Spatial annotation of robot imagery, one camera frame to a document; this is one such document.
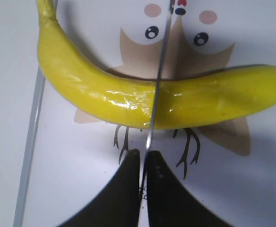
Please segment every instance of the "owl wing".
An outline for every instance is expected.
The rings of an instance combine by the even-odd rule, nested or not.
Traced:
[[[246,118],[198,127],[212,142],[240,155],[250,154],[250,134]]]

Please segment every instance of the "white table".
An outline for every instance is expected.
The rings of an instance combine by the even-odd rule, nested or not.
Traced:
[[[0,0],[0,227],[13,226],[38,68],[34,0]]]

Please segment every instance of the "brown spot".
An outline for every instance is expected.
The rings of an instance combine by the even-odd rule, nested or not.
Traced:
[[[205,10],[199,15],[199,20],[206,25],[211,25],[218,20],[218,16],[214,11]]]
[[[161,8],[157,4],[148,4],[144,8],[144,13],[148,17],[157,17],[161,14]]]

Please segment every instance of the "owl eye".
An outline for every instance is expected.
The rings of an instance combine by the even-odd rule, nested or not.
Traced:
[[[199,34],[197,34],[194,38],[194,44],[196,46],[203,46],[208,42],[208,34],[205,32],[201,32]]]
[[[159,29],[156,26],[151,26],[146,30],[146,38],[154,39],[159,34]]]

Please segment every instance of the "banana peel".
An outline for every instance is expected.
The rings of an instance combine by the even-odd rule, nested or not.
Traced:
[[[106,122],[149,127],[155,82],[125,79],[93,65],[59,25],[52,0],[37,0],[38,61],[52,86],[77,108]],[[162,81],[155,129],[211,125],[276,104],[276,66],[252,66],[194,79]]]

